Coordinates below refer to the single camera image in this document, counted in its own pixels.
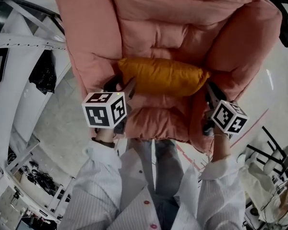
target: striped shirt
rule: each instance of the striped shirt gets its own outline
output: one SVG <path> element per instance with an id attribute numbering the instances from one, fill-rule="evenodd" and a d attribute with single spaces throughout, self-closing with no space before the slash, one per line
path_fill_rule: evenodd
<path id="1" fill-rule="evenodd" d="M 119 158 L 94 141 L 85 152 L 89 159 L 77 175 L 59 230 L 161 229 L 137 153 L 131 149 Z M 208 164 L 200 177 L 191 165 L 175 195 L 180 208 L 172 229 L 242 229 L 245 195 L 238 170 L 231 156 Z"/>

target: shirt cuff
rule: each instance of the shirt cuff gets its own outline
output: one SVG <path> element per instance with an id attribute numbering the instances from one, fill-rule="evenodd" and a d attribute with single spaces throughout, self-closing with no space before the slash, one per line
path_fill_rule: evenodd
<path id="1" fill-rule="evenodd" d="M 111 165 L 117 169 L 121 168 L 121 160 L 117 155 L 117 152 L 113 148 L 109 148 L 96 141 L 89 141 L 87 147 L 84 149 L 84 154 L 92 161 Z"/>
<path id="2" fill-rule="evenodd" d="M 216 180 L 239 171 L 239 166 L 233 156 L 228 156 L 206 165 L 200 179 Z"/>

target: black and white marker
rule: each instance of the black and white marker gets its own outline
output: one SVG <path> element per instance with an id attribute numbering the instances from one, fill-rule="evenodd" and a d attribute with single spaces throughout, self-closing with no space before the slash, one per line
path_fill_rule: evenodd
<path id="1" fill-rule="evenodd" d="M 91 128 L 114 128 L 127 115 L 124 92 L 89 93 L 82 107 Z"/>
<path id="2" fill-rule="evenodd" d="M 212 120 L 224 133 L 237 135 L 249 118 L 239 106 L 221 100 L 212 114 Z"/>

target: red line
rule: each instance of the red line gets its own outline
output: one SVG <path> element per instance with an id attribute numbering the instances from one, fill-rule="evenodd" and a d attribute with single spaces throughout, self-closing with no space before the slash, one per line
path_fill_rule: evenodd
<path id="1" fill-rule="evenodd" d="M 234 144 L 232 144 L 230 146 L 230 148 L 232 148 L 234 145 L 236 145 L 247 133 L 249 133 L 249 131 L 259 122 L 259 120 L 266 114 L 266 112 L 269 110 L 269 108 L 260 116 L 260 118 L 249 128 L 248 131 L 246 131 L 243 136 L 241 136 L 238 140 L 236 140 L 236 142 Z"/>
<path id="2" fill-rule="evenodd" d="M 245 135 L 247 133 L 249 133 L 249 131 L 259 122 L 260 119 L 262 119 L 262 117 L 266 114 L 266 112 L 269 110 L 269 108 L 267 110 L 265 110 L 265 112 L 257 119 L 257 121 L 248 129 L 248 131 L 246 131 L 238 140 L 235 141 L 234 144 L 232 144 L 230 147 L 232 148 L 234 145 L 236 145 L 243 137 L 245 137 Z M 190 159 L 187 154 L 184 153 L 184 151 L 181 149 L 181 147 L 176 143 L 176 147 L 179 151 L 182 152 L 183 156 L 191 163 L 193 164 L 193 166 L 200 171 L 200 168 L 196 165 L 196 163 Z"/>
<path id="3" fill-rule="evenodd" d="M 196 163 L 194 161 L 192 161 L 192 159 L 190 159 L 187 154 L 184 153 L 184 151 L 181 149 L 181 147 L 176 143 L 176 147 L 179 151 L 182 152 L 183 156 L 191 163 L 193 164 L 193 166 L 199 171 L 200 168 L 196 165 Z"/>

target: equipment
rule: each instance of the equipment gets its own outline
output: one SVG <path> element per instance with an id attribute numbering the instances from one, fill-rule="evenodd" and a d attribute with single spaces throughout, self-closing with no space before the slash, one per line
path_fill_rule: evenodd
<path id="1" fill-rule="evenodd" d="M 210 110 L 205 113 L 207 124 L 203 127 L 204 135 L 213 135 L 215 124 L 226 134 L 239 134 L 249 120 L 245 112 L 236 103 L 227 102 L 224 93 L 213 82 L 206 86 L 209 93 L 206 100 Z"/>

